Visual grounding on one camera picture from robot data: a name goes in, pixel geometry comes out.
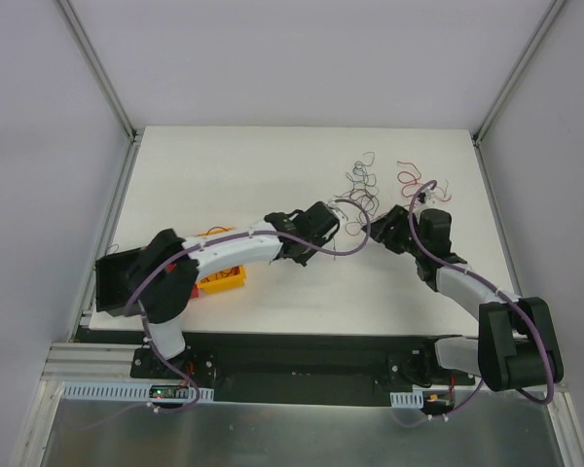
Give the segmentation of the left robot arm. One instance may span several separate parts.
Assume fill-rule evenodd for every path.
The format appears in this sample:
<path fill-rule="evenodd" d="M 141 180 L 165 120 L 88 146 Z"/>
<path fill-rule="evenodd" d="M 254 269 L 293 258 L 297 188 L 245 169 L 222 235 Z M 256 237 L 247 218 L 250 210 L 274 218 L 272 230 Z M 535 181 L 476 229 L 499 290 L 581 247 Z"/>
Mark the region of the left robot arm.
<path fill-rule="evenodd" d="M 303 211 L 273 212 L 244 229 L 183 238 L 173 229 L 152 239 L 128 269 L 128 312 L 141 312 L 146 336 L 157 349 L 152 365 L 163 377 L 186 367 L 180 315 L 194 286 L 210 275 L 249 263 L 290 259 L 305 266 L 339 230 L 340 219 L 318 201 Z"/>

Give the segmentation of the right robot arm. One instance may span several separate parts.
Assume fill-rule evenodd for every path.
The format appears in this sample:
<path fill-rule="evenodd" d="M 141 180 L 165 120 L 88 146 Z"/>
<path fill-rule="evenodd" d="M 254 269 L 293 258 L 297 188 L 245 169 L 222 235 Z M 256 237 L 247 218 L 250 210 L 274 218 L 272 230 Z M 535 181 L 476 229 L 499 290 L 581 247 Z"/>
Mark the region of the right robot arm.
<path fill-rule="evenodd" d="M 410 254 L 432 291 L 478 323 L 475 338 L 440 338 L 419 359 L 420 376 L 441 383 L 453 370 L 480 377 L 495 392 L 554 386 L 565 375 L 548 304 L 503 292 L 452 251 L 452 216 L 437 208 L 411 214 L 400 205 L 362 230 L 395 254 Z"/>

